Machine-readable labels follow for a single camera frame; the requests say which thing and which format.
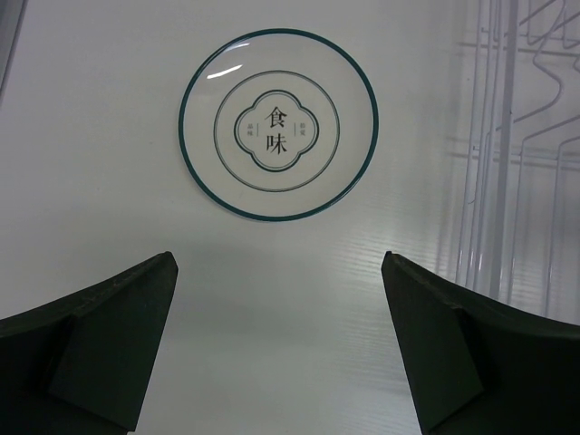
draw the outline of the white wire rack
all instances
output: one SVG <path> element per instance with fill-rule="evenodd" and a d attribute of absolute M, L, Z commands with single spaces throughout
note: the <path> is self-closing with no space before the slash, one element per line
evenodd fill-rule
<path fill-rule="evenodd" d="M 456 281 L 580 323 L 580 2 L 477 8 Z"/>

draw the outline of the chinese character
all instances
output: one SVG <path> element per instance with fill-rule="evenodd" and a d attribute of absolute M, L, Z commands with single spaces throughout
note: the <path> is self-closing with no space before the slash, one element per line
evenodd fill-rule
<path fill-rule="evenodd" d="M 272 113 L 265 117 L 265 120 L 270 118 L 270 128 L 274 128 L 276 125 L 284 128 L 284 117 L 288 116 L 285 113 L 282 113 L 280 109 L 276 106 Z"/>
<path fill-rule="evenodd" d="M 286 143 L 284 136 L 282 136 L 280 133 L 278 133 L 278 136 L 267 136 L 267 142 L 266 142 L 266 151 L 270 150 L 270 152 L 274 152 L 274 151 L 278 151 L 278 154 L 280 154 L 280 152 L 286 152 L 286 148 L 284 148 L 283 143 Z"/>

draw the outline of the plate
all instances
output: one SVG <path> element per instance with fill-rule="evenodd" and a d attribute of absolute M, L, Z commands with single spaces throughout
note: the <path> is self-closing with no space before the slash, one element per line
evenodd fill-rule
<path fill-rule="evenodd" d="M 189 82 L 179 143 L 219 205 L 258 220 L 329 208 L 363 176 L 378 135 L 371 84 L 316 34 L 268 29 L 222 46 Z"/>

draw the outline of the plate rim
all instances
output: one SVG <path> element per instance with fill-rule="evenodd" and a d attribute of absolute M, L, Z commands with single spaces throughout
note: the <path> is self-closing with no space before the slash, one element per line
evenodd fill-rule
<path fill-rule="evenodd" d="M 338 52 L 354 68 L 354 70 L 357 72 L 359 77 L 361 77 L 362 83 L 364 84 L 364 87 L 365 87 L 367 93 L 369 94 L 369 99 L 371 100 L 371 109 L 372 109 L 371 146 L 369 148 L 369 151 L 367 152 L 366 158 L 364 159 L 364 162 L 362 163 L 361 168 L 356 173 L 356 175 L 351 180 L 351 182 L 343 190 L 341 190 L 338 193 L 338 195 L 336 195 L 334 198 L 330 199 L 329 201 L 326 201 L 325 203 L 323 203 L 322 205 L 320 205 L 316 208 L 313 208 L 311 210 L 308 210 L 308 211 L 305 211 L 302 213 L 297 213 L 295 215 L 287 215 L 287 216 L 258 215 L 255 213 L 249 213 L 249 212 L 242 210 L 240 208 L 236 208 L 236 207 L 232 206 L 231 204 L 228 204 L 225 200 L 221 199 L 202 181 L 202 179 L 199 177 L 198 173 L 195 171 L 195 168 L 193 167 L 193 164 L 191 163 L 191 160 L 190 160 L 189 155 L 188 155 L 188 151 L 186 149 L 185 137 L 183 134 L 185 110 L 186 110 L 186 106 L 188 104 L 189 94 L 191 93 L 193 86 L 195 85 L 198 78 L 201 76 L 202 72 L 206 69 L 206 67 L 211 62 L 213 62 L 214 59 L 216 59 L 218 56 L 220 56 L 227 48 L 229 48 L 233 44 L 240 43 L 242 41 L 245 41 L 246 39 L 255 38 L 257 36 L 263 36 L 265 34 L 296 34 L 296 35 L 303 36 L 306 38 L 314 39 L 315 41 L 332 48 L 333 50 Z M 248 34 L 243 34 L 243 35 L 229 41 L 228 43 L 225 43 L 224 45 L 219 47 L 215 52 L 213 52 L 198 67 L 196 72 L 193 74 L 193 77 L 189 81 L 188 87 L 186 88 L 185 93 L 183 95 L 183 98 L 181 99 L 181 105 L 179 107 L 178 135 L 179 135 L 179 147 L 181 148 L 181 154 L 183 155 L 183 159 L 185 160 L 185 163 L 186 163 L 186 166 L 188 167 L 189 173 L 191 174 L 193 179 L 196 181 L 198 186 L 203 190 L 203 192 L 206 195 L 208 195 L 213 201 L 218 203 L 221 207 L 223 207 L 223 208 L 225 208 L 225 209 L 227 209 L 227 210 L 229 210 L 229 211 L 231 211 L 239 216 L 242 216 L 244 218 L 260 220 L 260 221 L 265 221 L 265 222 L 284 222 L 284 221 L 288 221 L 288 220 L 297 220 L 297 219 L 302 219 L 302 218 L 308 218 L 312 215 L 320 213 L 323 210 L 326 210 L 327 208 L 330 208 L 331 206 L 336 204 L 338 201 L 340 201 L 342 198 L 344 198 L 346 196 L 346 194 L 349 193 L 354 188 L 356 183 L 359 182 L 359 180 L 363 177 L 364 172 L 366 172 L 369 165 L 371 164 L 372 155 L 374 154 L 374 151 L 376 149 L 377 140 L 378 140 L 378 136 L 379 136 L 379 108 L 378 108 L 376 97 L 374 95 L 374 91 L 373 91 L 372 86 L 371 86 L 371 82 L 367 78 L 367 76 L 364 73 L 361 66 L 343 48 L 341 48 L 337 44 L 333 43 L 332 41 L 329 41 L 328 39 L 320 36 L 319 34 L 314 34 L 312 32 L 307 32 L 305 30 L 299 30 L 299 29 L 294 29 L 294 28 L 285 28 L 285 27 L 262 29 L 262 30 L 256 30 L 254 32 L 250 32 Z"/>

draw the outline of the round plate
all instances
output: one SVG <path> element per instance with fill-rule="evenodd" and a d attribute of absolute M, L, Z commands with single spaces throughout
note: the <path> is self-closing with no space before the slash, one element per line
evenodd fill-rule
<path fill-rule="evenodd" d="M 291 220 L 330 207 L 361 178 L 378 134 L 359 65 L 307 32 L 240 36 L 196 71 L 179 111 L 189 172 L 246 218 Z"/>

